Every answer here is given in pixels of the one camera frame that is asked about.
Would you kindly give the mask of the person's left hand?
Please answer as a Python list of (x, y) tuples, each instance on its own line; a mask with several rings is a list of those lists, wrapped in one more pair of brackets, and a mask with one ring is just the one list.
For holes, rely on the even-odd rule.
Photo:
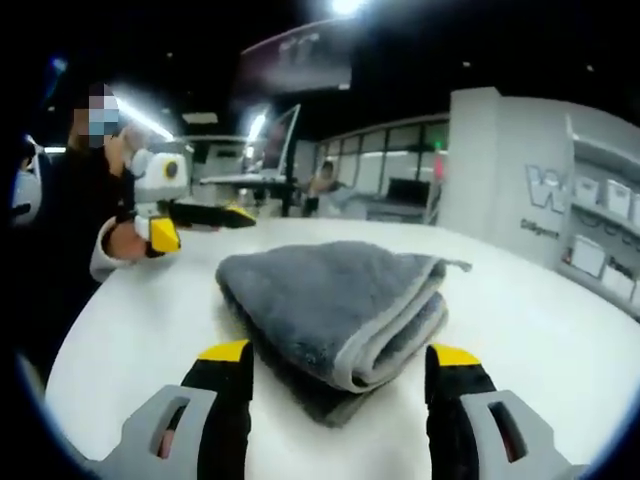
[(137, 261), (146, 257), (146, 240), (138, 235), (133, 222), (115, 223), (109, 227), (102, 246), (112, 259)]

